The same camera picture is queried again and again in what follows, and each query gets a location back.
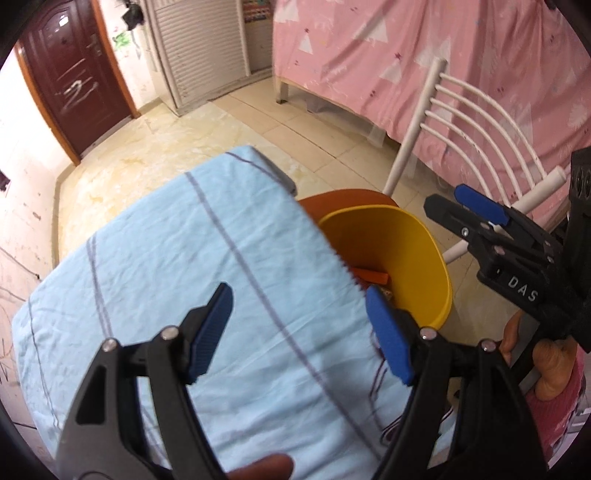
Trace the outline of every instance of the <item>black cloth hanging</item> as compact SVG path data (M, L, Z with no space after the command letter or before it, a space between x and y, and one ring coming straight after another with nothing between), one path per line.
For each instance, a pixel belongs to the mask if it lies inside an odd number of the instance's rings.
M144 12L142 8L130 0L125 0L125 6L129 10L121 18L127 25L127 30L133 30L138 25L144 25Z

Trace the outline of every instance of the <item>white cabinet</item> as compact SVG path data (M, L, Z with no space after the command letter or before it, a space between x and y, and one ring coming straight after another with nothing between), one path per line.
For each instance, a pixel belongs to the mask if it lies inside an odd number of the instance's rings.
M143 7L152 79L177 115L270 76L270 64L261 70L259 56L251 71L241 0L143 0ZM251 50L259 52L260 35L255 38ZM267 41L270 52L270 36Z

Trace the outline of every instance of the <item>pink clothing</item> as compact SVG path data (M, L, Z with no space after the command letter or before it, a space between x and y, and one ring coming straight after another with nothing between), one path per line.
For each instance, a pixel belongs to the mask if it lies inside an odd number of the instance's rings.
M542 0L277 0L274 21L275 75L347 106L399 142L432 59L444 57L448 73L481 88L516 119L547 172L556 165L566 169L570 153L591 144L589 55L558 10L550 11ZM494 150L474 128L453 122L484 146L517 199ZM478 153L448 129L437 129L463 146L493 185ZM507 143L492 127L487 131L518 171ZM512 137L530 161L517 135ZM477 186L460 157L431 135L421 134L415 153L450 184ZM526 192L521 170L516 177ZM565 185L546 201L536 220L543 223L567 192Z
M525 399L530 406L535 425L538 427L540 442L546 460L553 455L553 445L565 434L569 426L571 413L579 399L581 380L583 378L584 352L581 347L577 353L570 381L563 392L553 400L541 401L535 396L534 390L527 392Z

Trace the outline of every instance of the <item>door frame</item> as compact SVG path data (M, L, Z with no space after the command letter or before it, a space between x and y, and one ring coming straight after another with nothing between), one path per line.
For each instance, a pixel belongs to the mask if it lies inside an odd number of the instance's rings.
M131 98L131 94L125 83L125 79L123 78L123 74L119 68L119 64L117 63L117 59L115 57L115 52L113 51L113 47L111 46L111 42L109 41L109 36L107 34L107 28L105 25L105 19L103 17L102 11L100 10L99 0L90 0L90 4L92 6L92 12L96 21L96 25L98 26L98 33L99 33L99 41L100 45L105 52L107 59L109 61L109 65L113 70L113 74L115 75L115 80L117 81L117 85L119 86L119 90L121 91L123 98L125 99L125 103L130 111L132 118L139 118L141 113L135 107L134 101ZM27 84L27 88L29 92L31 92L31 96L33 97L33 101L37 105L43 120L47 123L47 126L55 136L58 143L64 149L68 157L75 166L80 165L80 155L76 153L70 141L66 138L63 130L60 128L59 124L56 122L54 116L51 114L47 104L45 103L43 96L39 88L37 87L37 83L33 78L33 74L31 73L31 67L27 62L27 57L25 54L25 49L22 45L20 40L17 41L14 47L14 53L17 57L18 65L21 68L22 76L25 79L25 83Z

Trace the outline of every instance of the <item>orange object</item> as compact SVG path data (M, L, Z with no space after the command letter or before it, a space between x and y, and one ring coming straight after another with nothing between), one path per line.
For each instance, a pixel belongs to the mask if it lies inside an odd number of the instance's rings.
M361 205L398 206L389 196L365 189L334 190L301 199L299 202L310 218L314 220L314 223L320 222L328 214L343 208Z
M355 277L374 285L387 285L390 281L390 275L384 272L375 272L373 270L355 267L351 267L351 272L353 272Z

